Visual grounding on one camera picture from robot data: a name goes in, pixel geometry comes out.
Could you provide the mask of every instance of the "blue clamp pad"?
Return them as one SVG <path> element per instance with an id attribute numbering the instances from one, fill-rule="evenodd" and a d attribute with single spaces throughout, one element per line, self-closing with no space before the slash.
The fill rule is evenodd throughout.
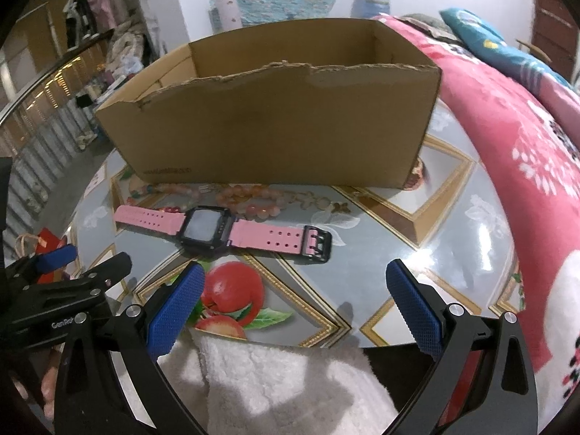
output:
<path id="1" fill-rule="evenodd" d="M 147 352 L 150 356 L 157 359 L 169 353 L 191 310 L 201 298 L 204 284 L 203 267 L 192 261 L 170 286 L 172 293 L 149 324 Z"/>
<path id="2" fill-rule="evenodd" d="M 418 281 L 401 260 L 387 265 L 386 278 L 387 288 L 419 350 L 437 360 L 443 351 L 442 323 L 423 298 Z"/>
<path id="3" fill-rule="evenodd" d="M 43 253 L 38 256 L 36 269 L 41 275 L 54 272 L 76 259 L 76 247 L 72 244 L 65 245 L 52 252 Z"/>

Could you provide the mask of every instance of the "cardboard box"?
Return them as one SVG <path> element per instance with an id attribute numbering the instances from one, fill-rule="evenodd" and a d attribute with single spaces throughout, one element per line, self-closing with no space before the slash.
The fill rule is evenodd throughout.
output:
<path id="1" fill-rule="evenodd" d="M 283 21 L 181 46 L 96 114 L 152 183 L 400 188 L 440 78 L 378 21 Z"/>

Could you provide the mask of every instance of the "metal screw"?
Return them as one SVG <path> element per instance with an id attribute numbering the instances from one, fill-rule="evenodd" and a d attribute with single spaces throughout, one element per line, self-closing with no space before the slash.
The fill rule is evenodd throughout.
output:
<path id="1" fill-rule="evenodd" d="M 82 324 L 84 321 L 86 321 L 86 314 L 84 312 L 79 312 L 74 317 L 74 321 L 75 321 L 76 324 Z"/>
<path id="2" fill-rule="evenodd" d="M 513 312 L 506 312 L 504 314 L 504 318 L 506 319 L 506 321 L 508 321 L 510 324 L 515 324 L 517 321 L 517 317 L 515 316 L 515 314 Z"/>
<path id="3" fill-rule="evenodd" d="M 141 314 L 141 307 L 137 306 L 137 304 L 133 304 L 125 310 L 125 314 L 127 314 L 128 317 L 137 317 Z"/>
<path id="4" fill-rule="evenodd" d="M 463 313 L 465 312 L 465 309 L 463 309 L 463 306 L 460 306 L 459 304 L 451 304 L 449 306 L 449 312 L 452 313 L 453 315 L 463 315 Z"/>

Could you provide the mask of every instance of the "pink watch strap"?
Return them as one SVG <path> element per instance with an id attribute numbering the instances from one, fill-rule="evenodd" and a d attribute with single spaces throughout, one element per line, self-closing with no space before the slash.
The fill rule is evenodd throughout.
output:
<path id="1" fill-rule="evenodd" d="M 308 231 L 306 253 L 313 252 L 316 248 L 317 235 L 316 230 Z M 304 229 L 299 227 L 280 227 L 240 219 L 231 228 L 229 245 L 244 249 L 300 254 L 303 236 Z"/>
<path id="2" fill-rule="evenodd" d="M 185 221 L 183 213 L 165 213 L 136 206 L 119 206 L 115 211 L 115 221 L 138 225 L 152 231 L 175 235 Z"/>

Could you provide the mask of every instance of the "wooden door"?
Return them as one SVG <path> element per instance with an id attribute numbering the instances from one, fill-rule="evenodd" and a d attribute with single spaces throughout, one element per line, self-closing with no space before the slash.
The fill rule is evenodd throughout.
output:
<path id="1" fill-rule="evenodd" d="M 550 67 L 570 81 L 576 60 L 578 26 L 561 0 L 535 0 L 532 44 L 546 52 L 552 59 Z"/>

